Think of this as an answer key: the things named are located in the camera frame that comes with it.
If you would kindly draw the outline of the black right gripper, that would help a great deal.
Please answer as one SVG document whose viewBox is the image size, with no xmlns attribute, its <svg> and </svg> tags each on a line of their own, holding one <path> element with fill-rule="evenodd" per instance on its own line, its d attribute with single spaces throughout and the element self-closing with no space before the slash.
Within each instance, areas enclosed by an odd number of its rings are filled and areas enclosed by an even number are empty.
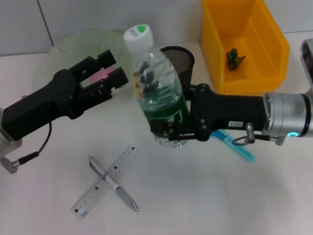
<svg viewBox="0 0 313 235">
<path fill-rule="evenodd" d="M 186 86 L 185 99 L 191 101 L 192 122 L 151 120 L 151 132 L 169 141 L 207 141 L 217 129 L 245 130 L 251 123 L 255 131 L 262 131 L 266 123 L 265 105 L 260 96 L 217 94 L 202 83 Z"/>
</svg>

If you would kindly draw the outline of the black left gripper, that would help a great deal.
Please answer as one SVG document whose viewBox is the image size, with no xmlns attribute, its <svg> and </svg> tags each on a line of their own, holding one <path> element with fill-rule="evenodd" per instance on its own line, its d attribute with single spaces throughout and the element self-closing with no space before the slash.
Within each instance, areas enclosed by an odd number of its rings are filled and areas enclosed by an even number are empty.
<svg viewBox="0 0 313 235">
<path fill-rule="evenodd" d="M 76 96 L 81 90 L 79 78 L 89 78 L 113 64 L 115 58 L 106 50 L 97 58 L 88 56 L 69 70 L 57 72 L 46 86 L 4 109 L 3 129 L 17 141 L 59 117 L 76 119 L 85 110 L 111 99 L 112 88 L 129 82 L 121 67 L 82 89 L 82 109 Z"/>
</svg>

